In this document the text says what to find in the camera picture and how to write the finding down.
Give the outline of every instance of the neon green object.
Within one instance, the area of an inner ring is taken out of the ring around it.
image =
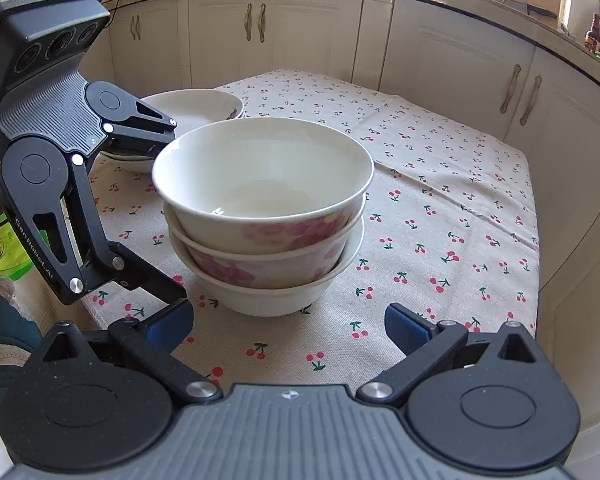
[[[6,220],[4,214],[0,215],[0,222]],[[46,244],[49,244],[46,231],[40,231]],[[17,280],[24,276],[33,267],[33,262],[27,251],[18,240],[10,223],[0,227],[0,276]]]

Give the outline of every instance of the floral bowl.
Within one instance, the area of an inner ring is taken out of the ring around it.
[[[183,263],[198,277],[201,285],[216,300],[225,307],[248,314],[248,316],[273,317],[284,316],[311,305],[320,298],[329,288],[333,280],[342,273],[353,261],[362,246],[365,234],[364,221],[361,218],[356,222],[347,236],[344,250],[338,263],[330,272],[316,282],[307,283],[291,288],[247,288],[244,286],[229,285],[209,276],[196,265],[181,242],[169,228],[169,236],[173,250]]]
[[[168,204],[164,205],[164,217],[196,265],[213,278],[249,288],[287,288],[320,280],[333,269],[349,232],[362,216],[365,198],[357,204],[358,212],[336,234],[317,244],[277,254],[229,254],[209,249],[187,237]]]
[[[207,124],[166,146],[152,170],[191,240],[234,254],[316,244],[360,208],[374,163],[323,124],[276,117]]]

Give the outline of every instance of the tablecloth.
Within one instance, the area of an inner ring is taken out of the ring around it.
[[[369,150],[376,174],[365,240],[311,306],[279,318],[244,316],[209,296],[175,256],[150,175],[96,161],[91,183],[107,235],[192,299],[195,326],[175,356],[225,388],[241,381],[356,388],[404,357],[384,333],[394,301],[473,332],[495,331],[507,319],[534,331],[538,229],[522,153],[399,97],[326,76],[278,70],[222,89],[243,99],[248,116],[317,121]],[[83,301],[102,327],[163,306],[115,284]]]

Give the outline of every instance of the cherry print tablecloth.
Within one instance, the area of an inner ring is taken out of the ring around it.
[[[402,358],[384,334],[392,301],[474,332],[512,318],[534,331],[539,250],[524,155],[404,99],[321,75],[279,70],[222,89],[244,100],[248,116],[303,118],[348,133],[372,154],[376,175],[355,263],[311,306],[256,318],[219,304],[175,256],[148,174],[96,161],[91,182],[107,235],[181,282],[192,299],[194,329],[174,352],[186,364],[224,387],[355,388]],[[84,302],[103,327],[162,306],[117,285]]]

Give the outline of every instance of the bowl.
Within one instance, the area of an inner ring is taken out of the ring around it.
[[[183,242],[169,231],[171,244],[178,257],[202,281],[208,293],[225,307],[248,314],[248,316],[284,316],[311,305],[329,288],[333,280],[347,267],[358,254],[365,234],[364,220],[360,218],[349,232],[344,250],[336,266],[323,278],[306,285],[292,288],[246,288],[229,285],[216,280],[203,272],[187,252]]]
[[[358,212],[336,234],[317,244],[277,254],[230,254],[195,243],[182,231],[170,205],[164,217],[176,238],[183,242],[196,265],[217,280],[250,288],[288,288],[322,278],[342,254],[349,232],[365,208],[360,197]]]
[[[156,157],[152,177],[193,241],[274,254],[329,238],[355,214],[374,163],[323,124],[277,117],[208,124]]]
[[[178,123],[174,130],[176,137],[204,124],[238,119],[244,114],[242,100],[221,90],[205,88],[174,90],[150,95],[143,98],[142,101],[176,119]],[[134,173],[149,173],[154,165],[154,160],[148,156],[101,153],[109,160],[115,160],[116,165],[123,170]]]

